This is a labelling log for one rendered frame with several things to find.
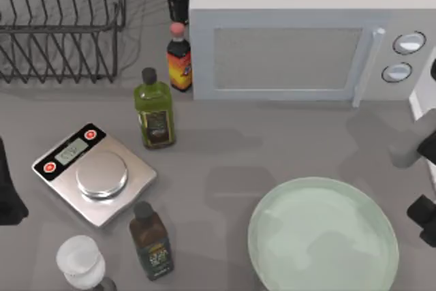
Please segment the green oil bottle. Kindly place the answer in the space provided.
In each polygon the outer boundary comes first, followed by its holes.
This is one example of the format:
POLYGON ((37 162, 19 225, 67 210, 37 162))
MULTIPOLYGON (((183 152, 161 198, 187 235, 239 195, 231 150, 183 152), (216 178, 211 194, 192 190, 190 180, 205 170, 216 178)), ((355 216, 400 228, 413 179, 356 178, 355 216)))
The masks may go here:
POLYGON ((171 91, 157 79, 155 68, 142 70, 142 83, 134 89, 134 106, 146 148, 161 149, 175 143, 171 91))

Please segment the dark bottle with orange label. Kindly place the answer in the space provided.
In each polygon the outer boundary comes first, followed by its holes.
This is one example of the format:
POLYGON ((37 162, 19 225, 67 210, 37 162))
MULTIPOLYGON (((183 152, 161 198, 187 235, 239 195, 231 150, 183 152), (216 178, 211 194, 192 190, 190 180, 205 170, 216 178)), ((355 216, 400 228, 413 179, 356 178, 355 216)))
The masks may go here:
POLYGON ((171 40, 166 48, 170 84, 181 92, 192 85, 191 46, 185 38, 185 25, 173 22, 170 25, 171 40))

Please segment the microwave oven door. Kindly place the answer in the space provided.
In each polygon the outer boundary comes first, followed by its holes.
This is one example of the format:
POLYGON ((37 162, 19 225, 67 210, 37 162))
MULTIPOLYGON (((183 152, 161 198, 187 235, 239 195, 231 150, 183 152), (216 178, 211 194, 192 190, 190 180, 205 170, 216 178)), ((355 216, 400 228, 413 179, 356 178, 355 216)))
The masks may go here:
POLYGON ((349 101, 374 46, 373 27, 218 27, 198 61, 215 99, 349 101))

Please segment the silver kitchen scale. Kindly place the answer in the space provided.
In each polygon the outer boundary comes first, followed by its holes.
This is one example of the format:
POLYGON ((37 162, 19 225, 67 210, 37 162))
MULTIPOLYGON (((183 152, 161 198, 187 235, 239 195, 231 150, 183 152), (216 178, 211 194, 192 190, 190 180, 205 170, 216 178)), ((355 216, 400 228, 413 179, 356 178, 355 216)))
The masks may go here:
POLYGON ((36 175, 79 216, 101 228, 157 179, 157 172, 93 123, 32 164, 36 175))

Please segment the brown bottle with dark label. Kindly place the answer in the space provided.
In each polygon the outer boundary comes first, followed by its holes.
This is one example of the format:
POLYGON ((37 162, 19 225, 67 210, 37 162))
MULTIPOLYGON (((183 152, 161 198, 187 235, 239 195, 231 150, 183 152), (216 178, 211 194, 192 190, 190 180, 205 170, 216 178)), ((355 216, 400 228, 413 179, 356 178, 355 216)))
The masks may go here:
POLYGON ((139 201, 134 205, 134 218, 129 223, 129 231, 138 259, 150 281, 174 270, 168 231, 148 202, 139 201))

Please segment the pale green plate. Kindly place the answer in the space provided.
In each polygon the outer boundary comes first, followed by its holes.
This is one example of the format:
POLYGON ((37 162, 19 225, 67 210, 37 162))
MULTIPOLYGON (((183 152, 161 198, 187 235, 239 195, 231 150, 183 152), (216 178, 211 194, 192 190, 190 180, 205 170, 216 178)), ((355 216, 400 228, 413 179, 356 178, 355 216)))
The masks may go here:
POLYGON ((266 193, 247 248, 265 291, 390 291, 399 267, 394 228, 376 201, 325 177, 266 193))

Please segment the round microwave knob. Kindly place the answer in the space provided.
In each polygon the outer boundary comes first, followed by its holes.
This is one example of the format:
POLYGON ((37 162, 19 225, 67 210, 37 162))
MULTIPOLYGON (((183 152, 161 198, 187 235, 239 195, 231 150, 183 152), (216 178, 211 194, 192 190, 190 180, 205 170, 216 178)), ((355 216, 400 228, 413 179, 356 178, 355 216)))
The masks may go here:
POLYGON ((426 44, 425 34, 414 31, 398 36, 392 45, 395 53, 400 55, 410 55, 418 52, 426 44))
POLYGON ((399 83, 407 80, 412 72, 412 66, 402 62, 385 67, 381 73, 381 77, 387 83, 399 83))

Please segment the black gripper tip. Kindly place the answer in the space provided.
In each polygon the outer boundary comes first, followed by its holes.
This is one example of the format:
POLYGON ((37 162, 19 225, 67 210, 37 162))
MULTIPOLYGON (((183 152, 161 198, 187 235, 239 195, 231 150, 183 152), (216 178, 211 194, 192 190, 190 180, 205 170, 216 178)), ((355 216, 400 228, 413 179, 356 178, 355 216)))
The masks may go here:
POLYGON ((12 182, 3 139, 0 137, 0 226, 17 226, 28 216, 29 210, 12 182))
POLYGON ((421 195, 408 207, 407 216, 420 227, 419 237, 436 248, 436 203, 421 195))

